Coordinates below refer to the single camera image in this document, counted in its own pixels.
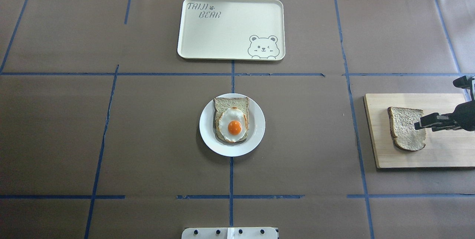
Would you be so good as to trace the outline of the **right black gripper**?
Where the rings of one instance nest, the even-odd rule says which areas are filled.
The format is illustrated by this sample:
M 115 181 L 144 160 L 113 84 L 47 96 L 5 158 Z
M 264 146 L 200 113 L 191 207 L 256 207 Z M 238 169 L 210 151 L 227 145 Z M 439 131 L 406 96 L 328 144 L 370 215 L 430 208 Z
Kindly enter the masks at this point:
M 475 101 L 458 104 L 449 116 L 437 112 L 423 116 L 414 123 L 415 130 L 431 128 L 432 131 L 442 130 L 475 130 Z

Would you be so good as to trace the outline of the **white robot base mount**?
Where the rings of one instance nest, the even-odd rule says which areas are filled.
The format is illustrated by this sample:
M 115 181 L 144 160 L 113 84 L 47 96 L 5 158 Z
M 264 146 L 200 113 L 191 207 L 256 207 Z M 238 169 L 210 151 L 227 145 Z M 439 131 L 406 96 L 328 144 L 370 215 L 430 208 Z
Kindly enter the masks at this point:
M 278 239 L 276 227 L 189 227 L 182 239 Z

